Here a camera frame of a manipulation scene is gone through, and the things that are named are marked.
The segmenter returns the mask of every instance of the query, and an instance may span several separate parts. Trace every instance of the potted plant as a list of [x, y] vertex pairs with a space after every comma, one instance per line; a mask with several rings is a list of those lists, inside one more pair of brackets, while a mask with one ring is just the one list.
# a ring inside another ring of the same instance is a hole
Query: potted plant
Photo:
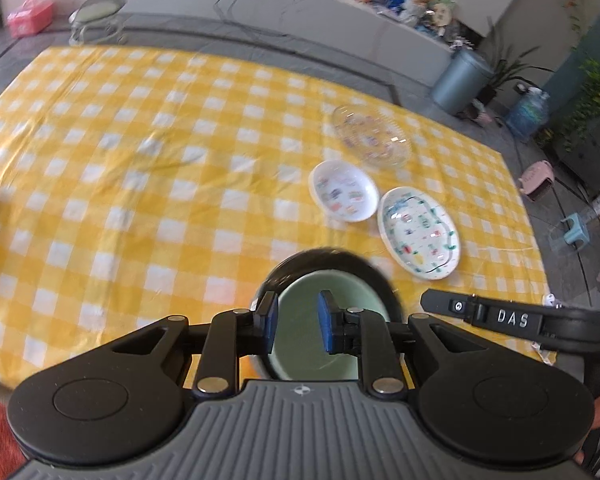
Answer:
[[504, 38], [497, 29], [490, 18], [490, 38], [491, 38], [491, 51], [487, 55], [487, 62], [491, 65], [494, 71], [494, 75], [480, 93], [478, 94], [478, 101], [484, 105], [488, 105], [494, 97], [498, 94], [498, 90], [502, 88], [504, 83], [509, 81], [522, 81], [530, 86], [538, 86], [533, 81], [522, 77], [521, 72], [525, 70], [543, 70], [544, 72], [553, 72], [549, 68], [542, 66], [535, 66], [529, 63], [524, 63], [523, 59], [529, 54], [534, 53], [540, 48], [540, 45], [533, 46], [532, 48], [525, 50], [518, 56], [513, 56], [513, 44], [505, 46]]
[[580, 92], [554, 112], [549, 125], [538, 133], [536, 142], [541, 147], [560, 140], [565, 151], [570, 152], [585, 139], [589, 121], [600, 117], [600, 62], [589, 57], [580, 68], [586, 74]]

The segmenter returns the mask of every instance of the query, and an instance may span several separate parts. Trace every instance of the yellow checkered tablecloth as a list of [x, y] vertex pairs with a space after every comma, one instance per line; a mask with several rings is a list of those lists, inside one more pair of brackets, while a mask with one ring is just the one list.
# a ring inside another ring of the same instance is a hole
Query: yellow checkered tablecloth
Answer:
[[327, 221], [309, 196], [316, 164], [356, 163], [330, 127], [346, 103], [380, 110], [411, 137], [404, 168], [371, 173], [379, 190], [422, 189], [456, 222], [459, 267], [433, 285], [539, 301], [538, 246], [497, 152], [297, 73], [167, 50], [53, 48], [0, 97], [0, 380], [15, 386], [168, 314], [199, 323], [248, 306], [277, 263], [318, 246], [366, 256], [417, 311], [431, 283], [394, 262], [375, 218]]

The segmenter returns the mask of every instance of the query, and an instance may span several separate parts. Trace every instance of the gray trash can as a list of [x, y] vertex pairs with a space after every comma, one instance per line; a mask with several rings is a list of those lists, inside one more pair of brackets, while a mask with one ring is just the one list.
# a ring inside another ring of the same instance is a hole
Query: gray trash can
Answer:
[[473, 50], [461, 50], [431, 90], [431, 98], [445, 112], [455, 115], [475, 99], [493, 70]]

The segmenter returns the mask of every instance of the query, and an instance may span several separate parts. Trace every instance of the tile floor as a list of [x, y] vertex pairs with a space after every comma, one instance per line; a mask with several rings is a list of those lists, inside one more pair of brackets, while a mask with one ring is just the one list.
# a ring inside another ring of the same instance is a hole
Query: tile floor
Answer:
[[[48, 46], [66, 45], [66, 22], [58, 22], [33, 38], [12, 40], [0, 28], [0, 94], [4, 88]], [[428, 89], [404, 76], [366, 60], [353, 58], [319, 44], [289, 36], [261, 34], [259, 31], [210, 20], [169, 16], [129, 15], [126, 17], [127, 44], [158, 46], [208, 52], [252, 60], [340, 83], [371, 94], [418, 114], [427, 116], [472, 139], [499, 151], [511, 176], [517, 178], [536, 160], [544, 158], [532, 142], [515, 140], [506, 127], [488, 128], [460, 121], [437, 107]], [[537, 203], [525, 201], [526, 209], [544, 260], [552, 292], [563, 301], [578, 306], [600, 306], [595, 278], [600, 271], [600, 226], [592, 232], [592, 242], [582, 252], [558, 258], [548, 246], [548, 230], [566, 214], [586, 204], [576, 183], [558, 169], [560, 182]]]

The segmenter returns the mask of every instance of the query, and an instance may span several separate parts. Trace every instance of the clear glass plate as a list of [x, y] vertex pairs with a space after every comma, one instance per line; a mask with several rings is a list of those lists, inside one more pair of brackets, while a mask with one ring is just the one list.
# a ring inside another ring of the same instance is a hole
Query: clear glass plate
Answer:
[[331, 123], [344, 145], [372, 166], [401, 166], [411, 156], [411, 143], [404, 131], [378, 112], [345, 105], [333, 111]]

